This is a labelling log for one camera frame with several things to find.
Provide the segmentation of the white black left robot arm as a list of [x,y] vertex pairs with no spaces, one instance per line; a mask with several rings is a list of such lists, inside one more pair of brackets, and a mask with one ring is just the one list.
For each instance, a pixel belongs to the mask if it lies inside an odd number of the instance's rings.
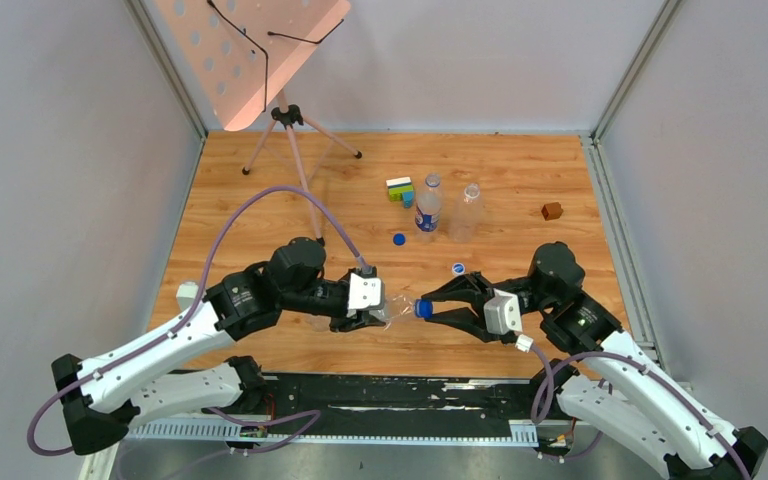
[[272,257],[229,274],[190,309],[108,353],[81,359],[66,354],[52,364],[55,385],[79,385],[60,400],[69,451],[88,455],[151,421],[208,407],[258,411],[266,386],[256,363],[233,357],[201,371],[178,367],[275,326],[285,311],[327,317],[333,332],[385,321],[385,287],[373,266],[338,280],[324,276],[326,252],[298,237]]

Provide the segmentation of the clear Pepsi bottle blue label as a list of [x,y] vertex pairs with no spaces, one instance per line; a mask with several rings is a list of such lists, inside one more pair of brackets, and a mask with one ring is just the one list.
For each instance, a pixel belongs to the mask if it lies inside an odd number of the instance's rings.
[[415,199],[415,225],[422,234],[430,235],[437,230],[442,208],[442,178],[439,173],[430,173],[418,188]]

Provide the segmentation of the clear bottle blue cap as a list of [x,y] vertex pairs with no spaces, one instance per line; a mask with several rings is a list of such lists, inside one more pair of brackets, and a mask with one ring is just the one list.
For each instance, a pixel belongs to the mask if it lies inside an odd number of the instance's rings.
[[363,328],[387,330],[398,323],[417,318],[417,298],[399,294],[388,296],[383,307],[371,311],[359,311],[351,319],[332,320],[327,316],[305,315],[305,322],[316,332],[349,333]]

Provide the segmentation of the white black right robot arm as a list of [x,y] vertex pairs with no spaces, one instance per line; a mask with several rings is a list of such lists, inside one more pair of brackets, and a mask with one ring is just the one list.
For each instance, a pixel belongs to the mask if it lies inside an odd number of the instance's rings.
[[664,479],[752,479],[768,451],[756,428],[738,428],[706,408],[650,358],[619,320],[583,289],[585,272],[563,242],[539,246],[525,276],[492,283],[459,275],[416,301],[416,315],[483,342],[537,353],[523,317],[566,358],[531,390],[533,424],[561,412],[597,428]]

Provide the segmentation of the clear bottle white cap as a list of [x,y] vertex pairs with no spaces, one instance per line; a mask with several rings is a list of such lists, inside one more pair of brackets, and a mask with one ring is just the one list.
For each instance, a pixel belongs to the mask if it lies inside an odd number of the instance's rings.
[[478,183],[470,183],[458,194],[449,222],[449,237],[457,243],[470,242],[483,218],[483,197]]

